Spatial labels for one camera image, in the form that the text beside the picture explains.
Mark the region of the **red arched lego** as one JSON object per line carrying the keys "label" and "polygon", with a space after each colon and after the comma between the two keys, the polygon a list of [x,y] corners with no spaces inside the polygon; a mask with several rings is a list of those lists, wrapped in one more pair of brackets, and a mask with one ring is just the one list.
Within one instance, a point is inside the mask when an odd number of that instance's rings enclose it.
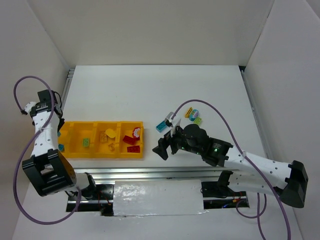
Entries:
{"label": "red arched lego", "polygon": [[132,137],[134,139],[139,139],[140,138],[140,135],[141,135],[141,128],[140,127],[135,127],[133,130],[132,130]]}

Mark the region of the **red rectangular lego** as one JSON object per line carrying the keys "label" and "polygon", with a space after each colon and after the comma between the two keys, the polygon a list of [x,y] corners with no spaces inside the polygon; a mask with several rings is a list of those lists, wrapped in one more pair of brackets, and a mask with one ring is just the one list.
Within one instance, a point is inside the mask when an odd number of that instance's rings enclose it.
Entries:
{"label": "red rectangular lego", "polygon": [[137,142],[137,140],[136,140],[135,138],[130,137],[130,136],[128,136],[128,135],[125,135],[125,136],[123,137],[122,141],[123,141],[124,143],[126,143],[126,144],[131,145],[131,146],[134,146],[134,145],[136,144],[136,142]]}

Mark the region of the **yellow rounded lego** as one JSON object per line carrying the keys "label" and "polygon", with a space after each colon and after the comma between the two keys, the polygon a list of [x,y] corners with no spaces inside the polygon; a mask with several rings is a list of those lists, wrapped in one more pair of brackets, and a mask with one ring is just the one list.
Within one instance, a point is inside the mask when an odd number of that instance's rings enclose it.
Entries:
{"label": "yellow rounded lego", "polygon": [[114,139],[117,135],[116,131],[114,129],[108,128],[105,130],[105,134],[107,137]]}

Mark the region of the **yellow lego brick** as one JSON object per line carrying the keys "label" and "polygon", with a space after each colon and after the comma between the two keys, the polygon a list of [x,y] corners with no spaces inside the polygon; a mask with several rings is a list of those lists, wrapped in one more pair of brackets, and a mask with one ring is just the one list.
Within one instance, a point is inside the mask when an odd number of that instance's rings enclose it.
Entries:
{"label": "yellow lego brick", "polygon": [[107,137],[105,131],[101,131],[101,132],[99,133],[99,141],[100,141],[101,143],[103,143],[103,144],[108,142],[108,137]]}

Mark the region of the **light green lego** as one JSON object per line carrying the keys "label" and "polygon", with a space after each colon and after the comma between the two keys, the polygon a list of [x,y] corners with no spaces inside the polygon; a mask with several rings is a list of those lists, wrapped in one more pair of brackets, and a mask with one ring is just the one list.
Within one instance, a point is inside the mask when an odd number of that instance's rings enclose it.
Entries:
{"label": "light green lego", "polygon": [[90,139],[89,139],[89,138],[84,138],[84,139],[82,140],[82,146],[83,146],[84,148],[88,148],[88,147],[90,146]]}

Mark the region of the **blue two-by-two lego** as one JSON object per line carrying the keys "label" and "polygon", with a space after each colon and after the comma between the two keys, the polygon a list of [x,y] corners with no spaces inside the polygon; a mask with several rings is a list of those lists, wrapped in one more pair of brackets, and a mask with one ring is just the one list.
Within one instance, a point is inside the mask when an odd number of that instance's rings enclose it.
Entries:
{"label": "blue two-by-two lego", "polygon": [[64,152],[65,151],[65,146],[63,144],[58,144],[58,149],[60,152]]}

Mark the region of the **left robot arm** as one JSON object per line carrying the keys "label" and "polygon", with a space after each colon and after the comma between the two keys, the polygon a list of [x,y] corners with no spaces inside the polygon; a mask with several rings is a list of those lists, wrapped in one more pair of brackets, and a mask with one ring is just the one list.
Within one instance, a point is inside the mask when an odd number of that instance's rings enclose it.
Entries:
{"label": "left robot arm", "polygon": [[22,162],[22,169],[35,188],[44,197],[60,191],[76,192],[87,200],[97,197],[93,177],[75,173],[74,168],[59,150],[58,133],[65,123],[63,112],[54,91],[42,90],[39,102],[28,103],[24,110],[32,118],[39,135],[32,141],[33,150],[29,159]]}

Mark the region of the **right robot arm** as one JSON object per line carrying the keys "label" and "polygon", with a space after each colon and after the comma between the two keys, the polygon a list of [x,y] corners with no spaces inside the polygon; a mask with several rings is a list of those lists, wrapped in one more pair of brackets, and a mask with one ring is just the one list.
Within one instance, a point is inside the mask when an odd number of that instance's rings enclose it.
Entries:
{"label": "right robot arm", "polygon": [[222,192],[277,195],[293,208],[305,206],[309,178],[300,161],[279,162],[237,149],[227,141],[208,136],[196,124],[176,126],[158,140],[152,151],[167,160],[168,148],[172,154],[182,150],[201,156],[212,167],[225,167],[217,182]]}

